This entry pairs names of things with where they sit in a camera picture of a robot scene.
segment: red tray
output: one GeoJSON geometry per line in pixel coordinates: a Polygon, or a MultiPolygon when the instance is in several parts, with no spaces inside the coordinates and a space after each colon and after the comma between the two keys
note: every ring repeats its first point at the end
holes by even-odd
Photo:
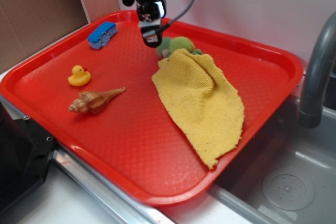
{"type": "Polygon", "coordinates": [[[299,83],[303,68],[286,51],[180,22],[164,36],[186,36],[210,54],[245,105],[242,139],[213,170],[200,161],[159,99],[151,80],[159,58],[143,43],[135,12],[107,15],[30,58],[5,76],[0,93],[135,199],[153,206],[188,200],[206,190],[244,148],[299,83]],[[118,33],[95,50],[87,38],[103,21],[116,23],[118,33]],[[68,83],[74,65],[91,72],[87,85],[68,83]],[[79,92],[123,86],[126,91],[99,114],[68,112],[79,92]]]}

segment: striped shell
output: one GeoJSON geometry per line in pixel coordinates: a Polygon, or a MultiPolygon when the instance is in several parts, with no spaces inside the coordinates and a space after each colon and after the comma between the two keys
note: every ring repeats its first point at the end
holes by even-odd
{"type": "Polygon", "coordinates": [[[123,93],[125,89],[123,87],[107,92],[86,91],[79,93],[79,98],[73,101],[68,110],[75,113],[81,112],[82,114],[88,112],[97,114],[105,109],[114,97],[123,93]]]}

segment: stainless steel sink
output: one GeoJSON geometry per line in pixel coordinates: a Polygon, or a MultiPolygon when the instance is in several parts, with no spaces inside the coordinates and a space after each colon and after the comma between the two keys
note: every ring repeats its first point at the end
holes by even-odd
{"type": "Polygon", "coordinates": [[[336,113],[307,129],[297,104],[287,99],[216,184],[277,223],[335,223],[336,113]]]}

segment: cardboard box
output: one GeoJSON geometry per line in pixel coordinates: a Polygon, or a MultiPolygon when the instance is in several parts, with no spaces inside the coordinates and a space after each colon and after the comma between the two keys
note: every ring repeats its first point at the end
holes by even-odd
{"type": "Polygon", "coordinates": [[[0,73],[87,23],[81,0],[0,0],[0,73]]]}

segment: faucet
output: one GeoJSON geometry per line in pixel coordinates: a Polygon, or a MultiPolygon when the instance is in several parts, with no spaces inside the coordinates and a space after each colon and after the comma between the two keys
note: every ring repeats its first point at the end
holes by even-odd
{"type": "Polygon", "coordinates": [[[335,59],[336,12],[325,23],[307,67],[297,111],[297,121],[303,127],[314,128],[320,125],[326,95],[328,100],[336,102],[336,95],[329,97],[336,94],[336,90],[332,92],[332,87],[328,88],[328,83],[332,85],[336,80],[336,75],[332,73],[335,59]]]}

